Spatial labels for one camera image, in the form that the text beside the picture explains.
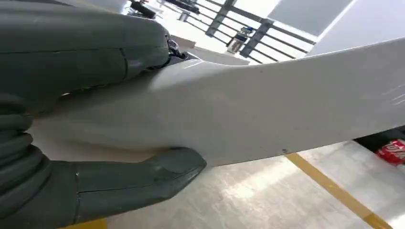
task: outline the red soda can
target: red soda can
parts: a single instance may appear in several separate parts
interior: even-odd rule
[[[377,150],[376,154],[394,166],[403,164],[405,162],[405,141],[402,139],[390,141]]]

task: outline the concrete floor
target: concrete floor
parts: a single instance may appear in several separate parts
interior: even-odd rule
[[[405,174],[399,169],[355,142],[299,155],[392,228],[404,228]],[[111,217],[107,224],[114,229],[372,228],[284,156],[209,168],[173,199]]]

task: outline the yellow floor line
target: yellow floor line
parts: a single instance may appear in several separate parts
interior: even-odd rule
[[[322,186],[327,192],[334,196],[338,201],[344,204],[354,214],[360,217],[364,222],[375,229],[392,229],[378,215],[374,214],[366,206],[352,197],[347,191],[339,187],[335,182],[321,173],[318,169],[312,166],[308,161],[303,159],[297,153],[285,155],[288,160],[295,164],[299,169],[306,173],[310,178]]]
[[[98,219],[95,221],[71,225],[63,229],[107,229],[107,224],[105,219]]]

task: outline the gray robotic hand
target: gray robotic hand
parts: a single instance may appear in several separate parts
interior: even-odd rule
[[[51,161],[24,131],[64,93],[125,83],[169,59],[152,20],[0,2],[0,228],[53,229],[169,199],[206,166],[187,148],[140,163]]]

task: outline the white curved board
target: white curved board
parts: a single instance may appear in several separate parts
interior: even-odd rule
[[[186,146],[215,166],[404,124],[405,39],[398,39],[256,66],[182,62],[68,96],[32,133],[45,153],[56,136],[126,150]]]

